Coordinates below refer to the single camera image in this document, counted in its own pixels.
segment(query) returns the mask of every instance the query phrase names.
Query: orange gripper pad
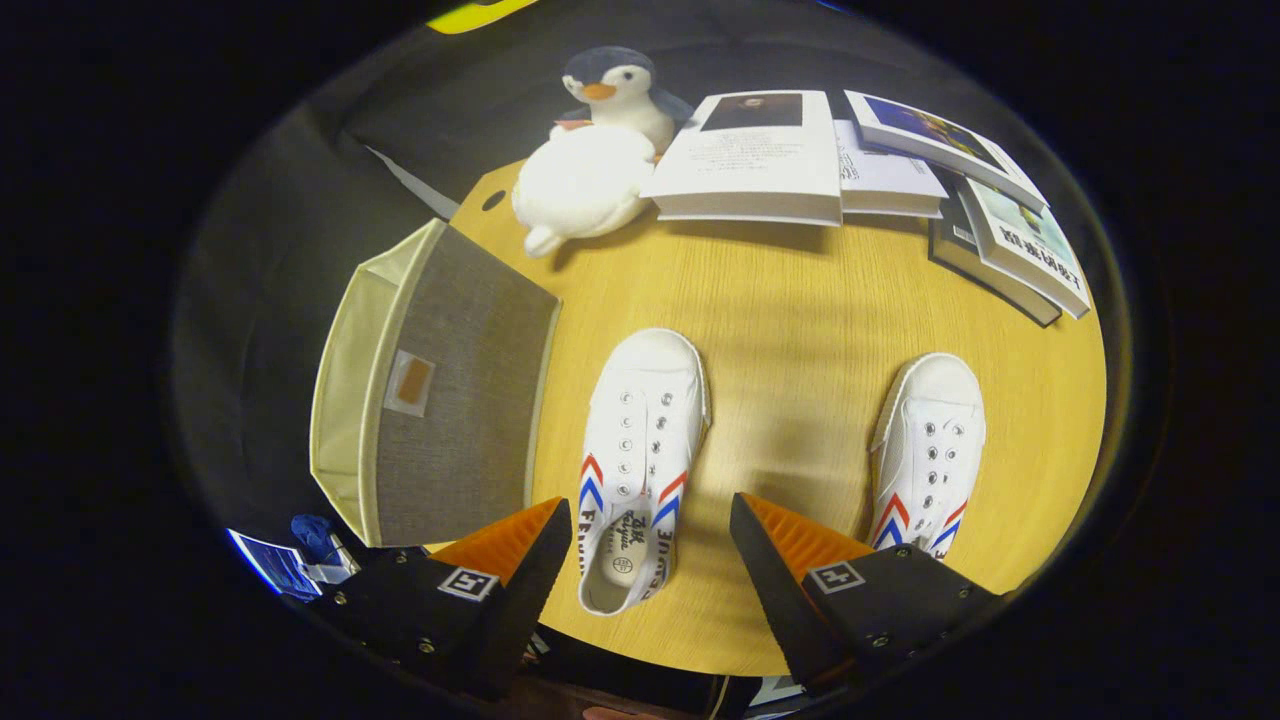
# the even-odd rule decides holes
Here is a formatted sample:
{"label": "orange gripper pad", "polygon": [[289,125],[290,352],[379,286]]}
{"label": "orange gripper pad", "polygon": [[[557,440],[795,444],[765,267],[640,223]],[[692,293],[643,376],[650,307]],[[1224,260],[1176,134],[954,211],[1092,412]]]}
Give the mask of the orange gripper pad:
{"label": "orange gripper pad", "polygon": [[431,553],[431,559],[498,575],[506,587],[561,500],[563,498],[553,497],[480,528]]}
{"label": "orange gripper pad", "polygon": [[773,547],[787,564],[796,583],[804,579],[810,568],[822,568],[874,552],[865,543],[837,533],[781,505],[745,492],[741,496],[769,534]]}

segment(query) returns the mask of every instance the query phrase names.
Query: beige fabric bin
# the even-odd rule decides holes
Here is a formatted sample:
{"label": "beige fabric bin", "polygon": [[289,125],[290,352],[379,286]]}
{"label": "beige fabric bin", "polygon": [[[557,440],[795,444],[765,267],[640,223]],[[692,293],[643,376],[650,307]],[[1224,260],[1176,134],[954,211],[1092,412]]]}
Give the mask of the beige fabric bin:
{"label": "beige fabric bin", "polygon": [[370,547],[530,505],[559,300],[433,220],[356,268],[311,406],[311,474]]}

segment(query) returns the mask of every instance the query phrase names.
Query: penguin beak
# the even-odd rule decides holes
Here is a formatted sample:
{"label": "penguin beak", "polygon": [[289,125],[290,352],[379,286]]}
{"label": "penguin beak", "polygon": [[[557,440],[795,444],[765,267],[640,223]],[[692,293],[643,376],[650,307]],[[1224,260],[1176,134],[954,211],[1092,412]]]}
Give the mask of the penguin beak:
{"label": "penguin beak", "polygon": [[617,91],[618,88],[612,85],[593,82],[582,88],[582,95],[586,95],[591,100],[608,100],[609,97],[613,97],[613,94]]}

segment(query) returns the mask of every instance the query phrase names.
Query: shoe toe cap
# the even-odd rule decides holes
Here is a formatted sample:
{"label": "shoe toe cap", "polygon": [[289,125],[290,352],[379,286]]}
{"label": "shoe toe cap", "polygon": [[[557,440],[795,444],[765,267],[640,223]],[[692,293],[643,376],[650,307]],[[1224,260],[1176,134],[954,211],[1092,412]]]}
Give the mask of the shoe toe cap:
{"label": "shoe toe cap", "polygon": [[696,370],[698,352],[680,334],[649,328],[623,340],[613,350],[608,365],[620,370]]}
{"label": "shoe toe cap", "polygon": [[982,406],[977,375],[955,355],[937,352],[925,356],[911,372],[904,389],[908,397]]}

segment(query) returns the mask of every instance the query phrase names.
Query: gray fabric panel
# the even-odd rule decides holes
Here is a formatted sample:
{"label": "gray fabric panel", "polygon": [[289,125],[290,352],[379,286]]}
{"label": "gray fabric panel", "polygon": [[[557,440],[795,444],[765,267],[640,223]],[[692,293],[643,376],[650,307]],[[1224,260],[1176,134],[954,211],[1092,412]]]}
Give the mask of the gray fabric panel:
{"label": "gray fabric panel", "polygon": [[375,484],[383,544],[457,539],[524,506],[534,402],[557,302],[445,228],[396,345],[435,364],[426,414],[381,411]]}
{"label": "gray fabric panel", "polygon": [[329,325],[356,265],[433,217],[308,108],[264,135],[210,200],[175,290],[169,382],[175,448],[219,523],[296,544],[293,515],[338,520],[307,461]]}

